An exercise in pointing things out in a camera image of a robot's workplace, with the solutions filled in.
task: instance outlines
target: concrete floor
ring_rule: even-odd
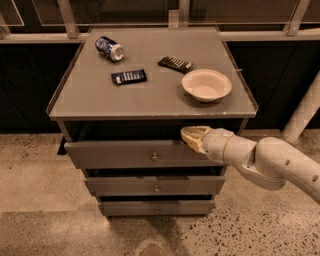
[[[296,146],[320,163],[319,132]],[[280,132],[245,131],[267,135]],[[0,255],[320,255],[320,205],[290,183],[262,190],[231,167],[207,217],[109,220],[81,171],[56,154],[61,138],[0,135]]]

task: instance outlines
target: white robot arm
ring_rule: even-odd
[[[277,190],[289,180],[320,204],[320,165],[280,139],[254,142],[208,126],[184,127],[181,135],[195,151],[235,167],[262,188]]]

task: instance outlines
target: gray cabinet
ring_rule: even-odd
[[[123,60],[99,55],[94,43],[101,35],[123,45]],[[184,92],[182,73],[157,64],[165,56],[224,73],[232,93],[219,104],[198,102]],[[111,73],[142,68],[146,82],[117,86],[111,81]],[[210,213],[224,183],[224,166],[192,151],[180,129],[218,128],[235,120],[241,130],[256,111],[214,28],[93,29],[48,107],[71,161],[106,216]]]

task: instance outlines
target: white bowl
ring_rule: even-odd
[[[182,79],[186,92],[202,102],[222,99],[232,89],[230,80],[223,74],[211,69],[198,69],[189,72]]]

